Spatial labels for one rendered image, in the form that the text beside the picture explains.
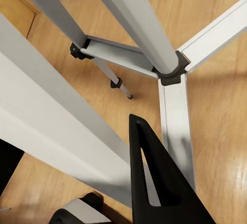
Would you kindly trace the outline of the camera tripod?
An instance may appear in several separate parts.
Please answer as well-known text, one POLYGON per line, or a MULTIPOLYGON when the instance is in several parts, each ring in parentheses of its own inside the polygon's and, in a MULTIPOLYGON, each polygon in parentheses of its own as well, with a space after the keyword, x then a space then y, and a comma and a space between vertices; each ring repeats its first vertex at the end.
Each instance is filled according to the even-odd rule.
MULTIPOLYGON (((187 74, 247 30, 240 0, 174 51, 148 0, 101 0, 139 47, 86 35, 60 0, 30 0, 71 41, 71 55, 158 80, 163 145, 197 193, 187 74)), ((132 209, 130 147, 0 12, 0 139, 132 209)), ((161 206, 143 162, 149 203, 161 206)))

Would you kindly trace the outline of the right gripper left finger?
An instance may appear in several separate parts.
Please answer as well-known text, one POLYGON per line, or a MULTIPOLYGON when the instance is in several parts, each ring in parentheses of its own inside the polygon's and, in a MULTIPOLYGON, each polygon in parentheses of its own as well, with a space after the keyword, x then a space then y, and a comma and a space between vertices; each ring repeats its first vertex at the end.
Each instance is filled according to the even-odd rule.
POLYGON ((0 196, 25 152, 0 139, 0 196))

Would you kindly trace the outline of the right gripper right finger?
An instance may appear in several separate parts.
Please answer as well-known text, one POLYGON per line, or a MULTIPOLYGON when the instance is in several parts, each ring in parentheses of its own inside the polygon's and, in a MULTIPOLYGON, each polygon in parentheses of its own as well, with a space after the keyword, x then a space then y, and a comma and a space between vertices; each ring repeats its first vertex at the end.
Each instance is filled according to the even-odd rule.
POLYGON ((129 115, 133 224, 216 224, 148 122, 129 115), (161 206, 149 203, 141 149, 161 206))

